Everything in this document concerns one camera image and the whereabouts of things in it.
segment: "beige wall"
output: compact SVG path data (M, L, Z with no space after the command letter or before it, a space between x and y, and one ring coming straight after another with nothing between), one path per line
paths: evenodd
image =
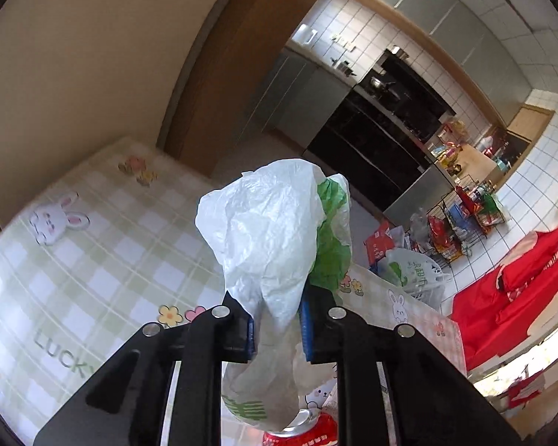
M215 0L8 0L0 10L0 223L106 143L155 144Z

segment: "red container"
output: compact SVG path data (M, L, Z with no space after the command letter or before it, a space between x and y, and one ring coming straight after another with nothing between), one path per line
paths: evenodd
M265 432L262 446L331 446L337 444L337 423L318 409L301 409L280 432Z

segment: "tiled wall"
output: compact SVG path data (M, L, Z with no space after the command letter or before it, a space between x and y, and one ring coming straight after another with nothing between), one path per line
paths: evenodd
M455 280L446 290L442 313L452 310L453 297L471 285L492 267L528 232L552 230L558 226L558 94L534 90L528 104L554 109L556 113L529 153L526 161L497 192L512 219L499 224L487 238L475 244L470 257L452 263Z
M534 88L558 93L558 11L550 0L510 0L515 9L506 0L461 1L501 41Z
M391 44L409 54L408 63L438 92L466 124L471 142L476 143L490 127L477 106L457 82L429 53L391 23L355 0L318 0L302 23L318 31L312 50L332 65L331 58L347 60L360 80ZM352 52L331 41L341 34L355 45Z

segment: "wire rack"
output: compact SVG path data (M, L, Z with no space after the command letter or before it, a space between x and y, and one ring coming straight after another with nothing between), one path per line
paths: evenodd
M459 186L461 186L462 188L471 189L474 186L477 186L477 184L478 184L477 181L474 180L470 175L464 176L459 180ZM450 210L455 204L462 204L462 201L461 198L459 198L459 195L457 195L457 193L453 190L447 193L446 195L444 195L442 199L438 202L438 204L436 204L432 209L430 209L430 211L427 212L427 215L434 216L436 218L443 220L445 223L448 223L448 226L450 226L451 229L453 229L453 233L456 235L457 239L459 239L459 242L462 242L465 248L471 248L474 244L480 241L481 237L484 236L484 234L482 232L479 223L477 222L476 218L473 215L467 218L467 221L470 222L471 226L470 229L467 230L465 233L463 233L462 236L459 236L454 231L454 226L450 219L450 214L448 210ZM433 250L432 253L430 253L430 257L441 267L450 265L450 263L454 259L458 258L456 253L453 252L439 253L436 250Z

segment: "red cloth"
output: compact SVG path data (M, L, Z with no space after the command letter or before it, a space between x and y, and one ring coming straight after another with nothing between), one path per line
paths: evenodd
M494 270L457 293L467 370L502 356L527 339L527 329L558 292L558 228L532 231Z

